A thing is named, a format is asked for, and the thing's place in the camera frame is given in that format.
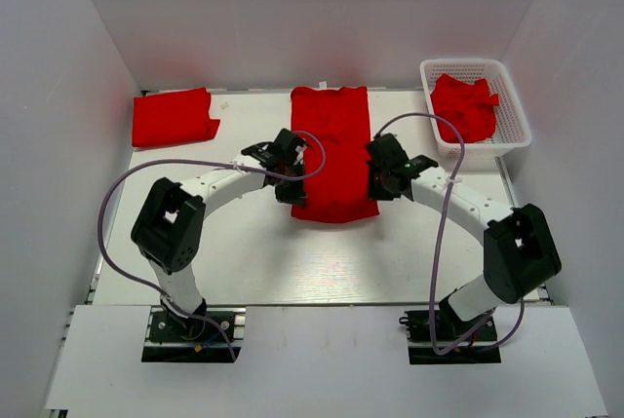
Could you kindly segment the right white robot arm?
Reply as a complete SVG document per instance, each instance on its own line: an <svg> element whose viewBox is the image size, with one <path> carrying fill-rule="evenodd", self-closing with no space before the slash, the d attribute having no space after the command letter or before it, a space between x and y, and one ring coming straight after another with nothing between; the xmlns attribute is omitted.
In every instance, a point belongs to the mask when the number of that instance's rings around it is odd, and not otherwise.
<svg viewBox="0 0 624 418"><path fill-rule="evenodd" d="M367 145L369 197L406 198L436 210L481 244L483 272L443 298L440 325L460 339L477 319L501 304L514 304L562 270L562 262L543 211L527 204L514 208L451 178L434 160L409 158L398 139L377 136Z"/></svg>

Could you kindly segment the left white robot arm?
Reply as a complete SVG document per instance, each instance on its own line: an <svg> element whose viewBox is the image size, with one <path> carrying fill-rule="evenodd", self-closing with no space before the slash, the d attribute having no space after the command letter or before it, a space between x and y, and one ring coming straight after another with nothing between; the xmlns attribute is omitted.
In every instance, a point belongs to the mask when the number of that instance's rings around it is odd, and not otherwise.
<svg viewBox="0 0 624 418"><path fill-rule="evenodd" d="M273 187L281 204L306 202L302 177L305 140L282 129L271 142L244 148L234 160L205 174L151 187L131 231L131 240L152 266L161 302L173 328L194 339L206 327L206 302L196 286L191 262L199 251L204 220L248 193Z"/></svg>

